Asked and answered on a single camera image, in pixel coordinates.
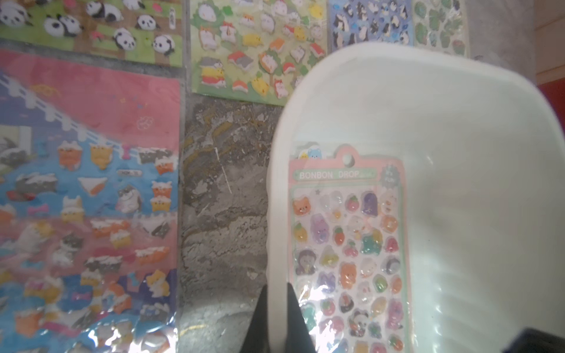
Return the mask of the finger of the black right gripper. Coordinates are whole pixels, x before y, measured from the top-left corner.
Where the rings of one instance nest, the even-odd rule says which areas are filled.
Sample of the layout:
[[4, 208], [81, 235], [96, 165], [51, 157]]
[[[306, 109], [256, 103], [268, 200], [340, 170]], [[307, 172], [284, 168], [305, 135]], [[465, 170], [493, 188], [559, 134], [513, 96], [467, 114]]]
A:
[[503, 353], [565, 353], [564, 338], [533, 328], [524, 329]]

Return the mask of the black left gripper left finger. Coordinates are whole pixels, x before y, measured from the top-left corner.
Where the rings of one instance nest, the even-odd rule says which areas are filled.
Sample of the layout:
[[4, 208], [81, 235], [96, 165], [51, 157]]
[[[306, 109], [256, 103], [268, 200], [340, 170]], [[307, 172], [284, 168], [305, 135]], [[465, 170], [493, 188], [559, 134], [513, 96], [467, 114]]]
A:
[[239, 351], [240, 353], [269, 352], [267, 291], [268, 286], [264, 285], [257, 300], [250, 326], [248, 327], [247, 334]]

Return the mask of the blue penguin sticker sheet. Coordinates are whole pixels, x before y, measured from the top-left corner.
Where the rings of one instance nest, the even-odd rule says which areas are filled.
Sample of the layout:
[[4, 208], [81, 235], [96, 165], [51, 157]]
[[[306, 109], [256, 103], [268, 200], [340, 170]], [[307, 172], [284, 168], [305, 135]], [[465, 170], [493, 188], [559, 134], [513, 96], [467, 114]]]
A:
[[332, 51], [369, 41], [414, 45], [411, 1], [338, 0], [329, 1], [328, 9]]

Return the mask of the panda sticker sheet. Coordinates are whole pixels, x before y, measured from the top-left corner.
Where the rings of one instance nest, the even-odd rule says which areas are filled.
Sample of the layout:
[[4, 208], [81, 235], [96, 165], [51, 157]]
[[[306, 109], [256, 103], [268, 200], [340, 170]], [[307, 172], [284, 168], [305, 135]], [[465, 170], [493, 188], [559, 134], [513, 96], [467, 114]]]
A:
[[1, 38], [182, 67], [181, 1], [2, 1]]

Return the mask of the bonbon drop sticker sheet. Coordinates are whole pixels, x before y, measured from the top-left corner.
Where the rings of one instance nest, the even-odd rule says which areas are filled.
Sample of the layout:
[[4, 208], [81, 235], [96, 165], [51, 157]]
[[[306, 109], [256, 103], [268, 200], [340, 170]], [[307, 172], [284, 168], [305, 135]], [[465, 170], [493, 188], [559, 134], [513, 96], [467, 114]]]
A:
[[411, 352], [406, 178], [318, 145], [290, 163], [288, 279], [317, 352]]

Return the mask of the pink sticker sheet underneath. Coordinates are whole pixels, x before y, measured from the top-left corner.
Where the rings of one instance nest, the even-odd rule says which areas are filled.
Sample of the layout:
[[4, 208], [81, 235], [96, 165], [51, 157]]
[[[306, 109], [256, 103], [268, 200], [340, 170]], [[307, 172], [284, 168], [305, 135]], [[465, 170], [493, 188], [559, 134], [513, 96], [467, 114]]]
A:
[[175, 352], [181, 86], [1, 52], [1, 350]]

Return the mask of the white plastic storage box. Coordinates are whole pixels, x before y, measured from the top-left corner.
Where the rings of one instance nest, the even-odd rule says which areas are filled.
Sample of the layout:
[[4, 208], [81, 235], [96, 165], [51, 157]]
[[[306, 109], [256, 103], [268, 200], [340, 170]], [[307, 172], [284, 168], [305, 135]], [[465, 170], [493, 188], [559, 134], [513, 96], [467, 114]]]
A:
[[564, 137], [550, 105], [512, 71], [373, 42], [317, 64], [275, 130], [272, 351], [288, 329], [288, 167], [307, 142], [403, 162], [417, 352], [501, 352], [528, 328], [564, 335]]

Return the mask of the green frog sticker sheet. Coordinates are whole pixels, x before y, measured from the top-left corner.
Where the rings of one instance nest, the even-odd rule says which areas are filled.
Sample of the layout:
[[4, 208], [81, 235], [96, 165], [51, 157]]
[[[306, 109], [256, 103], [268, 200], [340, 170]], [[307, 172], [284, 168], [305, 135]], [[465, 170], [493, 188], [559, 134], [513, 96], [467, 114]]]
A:
[[414, 46], [470, 58], [464, 0], [413, 1]]

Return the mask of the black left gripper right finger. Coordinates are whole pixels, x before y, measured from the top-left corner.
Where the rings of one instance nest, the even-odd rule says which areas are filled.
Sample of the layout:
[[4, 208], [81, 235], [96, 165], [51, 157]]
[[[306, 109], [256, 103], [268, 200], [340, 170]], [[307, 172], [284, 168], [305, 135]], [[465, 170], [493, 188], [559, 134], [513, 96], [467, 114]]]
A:
[[287, 284], [287, 300], [288, 323], [285, 353], [316, 353], [291, 283]]

